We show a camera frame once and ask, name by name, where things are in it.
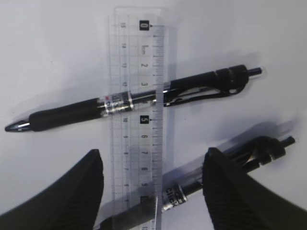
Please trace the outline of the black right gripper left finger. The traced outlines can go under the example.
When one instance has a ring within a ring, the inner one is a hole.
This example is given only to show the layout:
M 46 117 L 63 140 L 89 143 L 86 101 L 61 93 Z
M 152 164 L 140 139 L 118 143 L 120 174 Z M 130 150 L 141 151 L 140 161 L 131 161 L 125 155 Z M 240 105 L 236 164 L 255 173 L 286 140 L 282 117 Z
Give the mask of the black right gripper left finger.
M 92 230 L 104 190 L 103 162 L 90 150 L 52 185 L 0 216 L 2 230 Z

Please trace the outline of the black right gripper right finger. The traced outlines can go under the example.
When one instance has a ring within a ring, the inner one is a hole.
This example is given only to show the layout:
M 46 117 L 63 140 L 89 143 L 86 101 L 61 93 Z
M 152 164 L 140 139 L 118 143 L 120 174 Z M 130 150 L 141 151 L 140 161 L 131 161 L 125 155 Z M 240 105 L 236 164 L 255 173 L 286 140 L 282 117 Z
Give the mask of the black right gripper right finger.
M 305 230 L 307 212 L 258 183 L 217 148 L 202 168 L 203 195 L 216 230 Z

